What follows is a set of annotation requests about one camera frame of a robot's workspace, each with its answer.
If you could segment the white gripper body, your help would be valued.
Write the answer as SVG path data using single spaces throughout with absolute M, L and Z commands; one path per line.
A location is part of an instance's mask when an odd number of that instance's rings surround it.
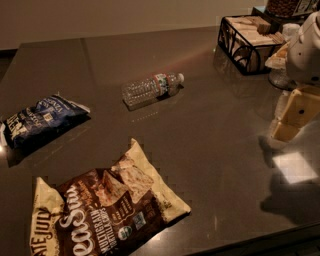
M 288 76 L 303 84 L 320 85 L 320 12 L 308 16 L 288 46 Z

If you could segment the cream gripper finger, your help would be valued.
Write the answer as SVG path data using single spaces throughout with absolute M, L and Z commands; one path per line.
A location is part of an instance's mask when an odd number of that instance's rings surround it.
M 319 87 L 304 85 L 290 94 L 283 93 L 271 123 L 271 137 L 278 141 L 291 141 L 319 113 Z

